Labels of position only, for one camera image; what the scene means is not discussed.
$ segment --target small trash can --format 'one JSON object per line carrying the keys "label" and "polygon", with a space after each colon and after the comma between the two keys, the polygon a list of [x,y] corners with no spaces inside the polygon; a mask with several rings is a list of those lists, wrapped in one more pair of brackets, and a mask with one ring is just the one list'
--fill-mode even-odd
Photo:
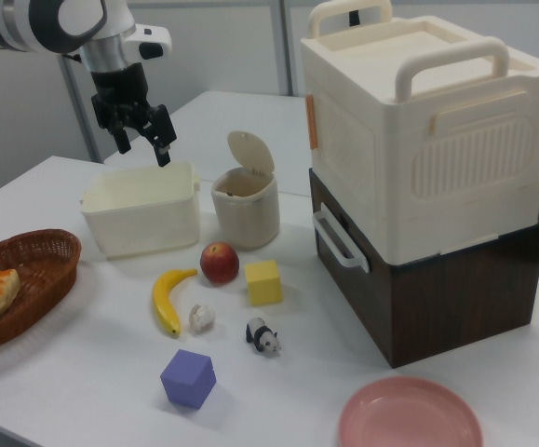
{"label": "small trash can", "polygon": [[226,241],[242,249],[256,249],[279,231],[275,165],[267,145],[252,133],[230,132],[228,145],[242,166],[215,181],[213,205]]}

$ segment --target storage box handle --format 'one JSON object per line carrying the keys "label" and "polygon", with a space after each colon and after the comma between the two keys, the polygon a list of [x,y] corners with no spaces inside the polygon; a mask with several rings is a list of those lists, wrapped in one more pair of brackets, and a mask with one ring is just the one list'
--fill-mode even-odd
{"label": "storage box handle", "polygon": [[[337,244],[333,241],[327,229],[323,226],[320,219],[324,219],[333,229],[337,237],[344,243],[345,247],[350,250],[352,253],[352,258],[346,258],[342,251],[337,247]],[[366,256],[360,251],[357,245],[354,243],[352,238],[345,232],[344,228],[337,222],[335,216],[331,213],[329,208],[324,203],[321,203],[321,210],[313,214],[313,225],[317,232],[323,237],[323,240],[330,248],[331,252],[339,263],[346,268],[352,267],[362,267],[366,273],[369,273],[371,269],[369,268],[369,262],[366,259]]]}
{"label": "storage box handle", "polygon": [[320,23],[327,17],[345,14],[346,12],[366,9],[368,7],[381,8],[381,21],[391,21],[393,9],[389,0],[332,0],[317,5],[310,13],[309,28],[311,39],[320,36]]}
{"label": "storage box handle", "polygon": [[505,43],[496,37],[484,37],[416,54],[405,60],[399,67],[396,77],[396,101],[404,102],[411,98],[411,81],[421,71],[486,56],[493,56],[492,77],[507,75],[509,50]]}

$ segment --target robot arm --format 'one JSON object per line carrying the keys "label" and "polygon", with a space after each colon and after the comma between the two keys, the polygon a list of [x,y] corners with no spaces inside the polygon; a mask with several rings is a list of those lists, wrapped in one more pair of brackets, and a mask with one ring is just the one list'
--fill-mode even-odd
{"label": "robot arm", "polygon": [[68,54],[79,51],[97,94],[98,124],[114,136],[118,151],[130,149],[125,127],[155,149],[159,166],[169,162],[176,133],[164,105],[147,101],[141,63],[168,55],[168,30],[136,24],[125,0],[0,0],[0,48]]}

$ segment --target brown wooden box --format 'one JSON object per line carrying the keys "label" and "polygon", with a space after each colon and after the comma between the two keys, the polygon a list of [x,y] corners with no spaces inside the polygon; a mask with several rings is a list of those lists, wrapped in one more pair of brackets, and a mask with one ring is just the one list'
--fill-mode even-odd
{"label": "brown wooden box", "polygon": [[343,267],[315,232],[318,256],[393,368],[530,323],[539,222],[475,247],[390,265],[312,169],[310,182],[313,212],[327,205],[371,271]]}

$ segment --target orange tag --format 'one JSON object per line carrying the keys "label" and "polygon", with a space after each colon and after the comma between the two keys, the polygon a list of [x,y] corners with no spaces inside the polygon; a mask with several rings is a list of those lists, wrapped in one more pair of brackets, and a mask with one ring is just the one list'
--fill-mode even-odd
{"label": "orange tag", "polygon": [[315,121],[315,100],[313,99],[313,95],[306,95],[306,119],[308,121],[310,148],[317,149],[317,122]]}

